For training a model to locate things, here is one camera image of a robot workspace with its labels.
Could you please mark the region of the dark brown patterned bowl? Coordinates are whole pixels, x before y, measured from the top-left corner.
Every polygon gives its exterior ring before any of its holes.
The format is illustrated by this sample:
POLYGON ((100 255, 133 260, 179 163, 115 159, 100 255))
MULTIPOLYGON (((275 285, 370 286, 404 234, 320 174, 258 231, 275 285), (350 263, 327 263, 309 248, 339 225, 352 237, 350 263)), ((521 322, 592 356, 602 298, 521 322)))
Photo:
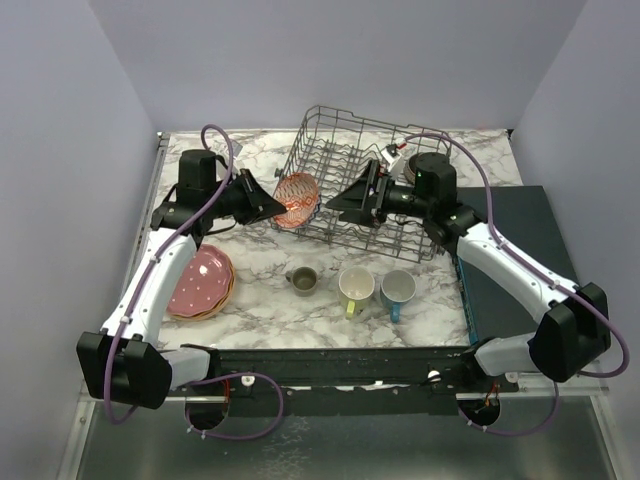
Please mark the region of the dark brown patterned bowl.
POLYGON ((415 178, 416 178, 416 163, 417 163, 417 157, 418 155, 413 155, 411 156, 404 165, 403 168, 403 175, 405 177, 405 179, 410 183, 410 184, 414 184, 415 183, 415 178))

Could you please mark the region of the small grey mug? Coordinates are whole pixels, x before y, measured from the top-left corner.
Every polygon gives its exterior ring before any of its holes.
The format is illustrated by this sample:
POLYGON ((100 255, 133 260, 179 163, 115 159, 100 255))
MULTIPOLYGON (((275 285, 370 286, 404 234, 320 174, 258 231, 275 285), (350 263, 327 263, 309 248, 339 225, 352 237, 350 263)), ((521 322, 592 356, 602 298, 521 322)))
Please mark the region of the small grey mug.
POLYGON ((294 293, 300 297, 308 297, 314 294, 318 285, 318 274, 310 267, 299 267, 288 271, 285 279, 291 285, 294 293))

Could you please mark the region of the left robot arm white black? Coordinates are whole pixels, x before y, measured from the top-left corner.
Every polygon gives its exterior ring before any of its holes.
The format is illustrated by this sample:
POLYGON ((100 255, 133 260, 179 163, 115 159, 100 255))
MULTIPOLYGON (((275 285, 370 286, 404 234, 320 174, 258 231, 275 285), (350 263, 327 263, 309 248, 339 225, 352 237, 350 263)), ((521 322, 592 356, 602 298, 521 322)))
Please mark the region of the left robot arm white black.
POLYGON ((201 395, 222 380, 207 347, 160 352, 160 327, 183 271, 215 220, 231 217, 250 225, 285 213, 251 172, 216 175, 226 163, 204 149, 184 151, 174 195, 153 212, 147 250, 116 309, 99 332, 83 333, 76 345, 89 394, 122 404, 157 409, 169 392, 189 384, 201 395))

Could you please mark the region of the red blue patterned bowl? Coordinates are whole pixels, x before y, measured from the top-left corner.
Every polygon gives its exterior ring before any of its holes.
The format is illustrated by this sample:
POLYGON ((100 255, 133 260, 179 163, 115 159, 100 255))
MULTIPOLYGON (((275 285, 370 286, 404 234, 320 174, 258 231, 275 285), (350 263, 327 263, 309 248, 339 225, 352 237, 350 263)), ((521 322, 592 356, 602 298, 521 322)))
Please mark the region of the red blue patterned bowl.
POLYGON ((274 217, 281 228, 294 229, 306 223, 316 211, 320 192, 312 175, 296 172, 281 180, 274 198, 285 206, 285 213, 274 217))

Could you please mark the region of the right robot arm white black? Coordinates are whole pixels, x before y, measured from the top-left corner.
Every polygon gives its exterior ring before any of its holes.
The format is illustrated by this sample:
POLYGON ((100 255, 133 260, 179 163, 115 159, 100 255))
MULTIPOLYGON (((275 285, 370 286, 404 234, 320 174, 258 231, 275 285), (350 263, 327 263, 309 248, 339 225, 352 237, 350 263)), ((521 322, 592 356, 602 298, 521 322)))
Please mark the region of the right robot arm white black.
POLYGON ((471 206, 457 198, 456 170, 444 154, 413 156, 412 186, 399 185, 376 160, 327 201, 342 222, 377 228, 388 215, 421 221, 429 239, 474 266, 517 300, 537 323, 529 334, 476 343, 460 379, 480 392, 497 376, 539 372, 565 382, 611 346, 604 322, 607 298, 593 283, 582 287, 514 247, 471 206))

